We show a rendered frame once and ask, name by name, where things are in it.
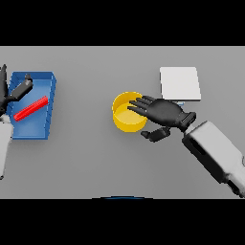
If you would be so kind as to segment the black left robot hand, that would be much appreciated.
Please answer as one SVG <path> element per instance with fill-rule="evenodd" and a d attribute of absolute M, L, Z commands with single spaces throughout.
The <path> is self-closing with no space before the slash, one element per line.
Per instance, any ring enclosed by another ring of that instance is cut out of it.
<path fill-rule="evenodd" d="M 24 81 L 9 94 L 7 84 L 7 65 L 0 67 L 0 117 L 7 111 L 7 106 L 12 101 L 20 101 L 33 89 L 33 79 L 30 74 L 25 76 Z"/>

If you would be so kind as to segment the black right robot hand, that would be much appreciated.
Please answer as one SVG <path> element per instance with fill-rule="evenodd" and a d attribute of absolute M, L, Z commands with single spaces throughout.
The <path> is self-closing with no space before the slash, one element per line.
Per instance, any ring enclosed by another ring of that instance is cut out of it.
<path fill-rule="evenodd" d="M 152 132 L 141 132 L 143 137 L 153 143 L 168 137 L 171 128 L 178 128 L 181 132 L 186 132 L 189 126 L 196 120 L 195 112 L 185 112 L 173 101 L 142 96 L 141 98 L 131 100 L 129 103 L 128 110 L 160 125 L 159 129 Z"/>

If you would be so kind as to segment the red beaker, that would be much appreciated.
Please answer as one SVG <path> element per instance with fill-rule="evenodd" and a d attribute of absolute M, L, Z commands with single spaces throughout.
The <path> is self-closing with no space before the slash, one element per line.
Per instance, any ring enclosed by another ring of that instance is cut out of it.
<path fill-rule="evenodd" d="M 48 104 L 48 98 L 43 96 L 39 100 L 34 101 L 32 104 L 26 106 L 25 108 L 21 109 L 19 112 L 13 115 L 13 118 L 19 122 L 26 117 L 29 117 L 32 113 L 39 110 L 40 108 L 44 107 Z"/>

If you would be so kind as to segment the pale square measuring scale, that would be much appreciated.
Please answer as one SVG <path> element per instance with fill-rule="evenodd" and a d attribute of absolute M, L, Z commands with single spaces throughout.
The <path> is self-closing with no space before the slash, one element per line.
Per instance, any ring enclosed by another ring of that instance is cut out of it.
<path fill-rule="evenodd" d="M 201 90 L 195 67 L 161 67 L 161 94 L 165 100 L 183 104 L 200 101 Z"/>

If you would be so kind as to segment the yellow bowl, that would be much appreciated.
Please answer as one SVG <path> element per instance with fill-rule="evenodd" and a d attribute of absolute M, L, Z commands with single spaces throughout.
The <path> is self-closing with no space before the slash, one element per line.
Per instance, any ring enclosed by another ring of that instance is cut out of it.
<path fill-rule="evenodd" d="M 141 96 L 138 92 L 123 92 L 115 97 L 112 104 L 112 118 L 121 131 L 137 132 L 144 128 L 147 118 L 127 109 L 131 100 Z"/>

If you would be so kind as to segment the blue tray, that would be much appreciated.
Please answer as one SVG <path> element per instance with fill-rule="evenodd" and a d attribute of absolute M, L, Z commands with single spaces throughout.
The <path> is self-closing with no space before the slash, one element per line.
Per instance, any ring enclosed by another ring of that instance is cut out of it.
<path fill-rule="evenodd" d="M 14 140 L 47 140 L 50 134 L 54 97 L 56 94 L 56 77 L 53 72 L 13 72 L 10 78 L 9 93 L 21 84 L 27 74 L 33 79 L 33 89 L 20 101 L 8 104 L 7 114 L 13 125 Z M 28 117 L 17 122 L 13 116 L 23 108 L 43 97 L 48 98 L 48 104 L 33 112 Z"/>

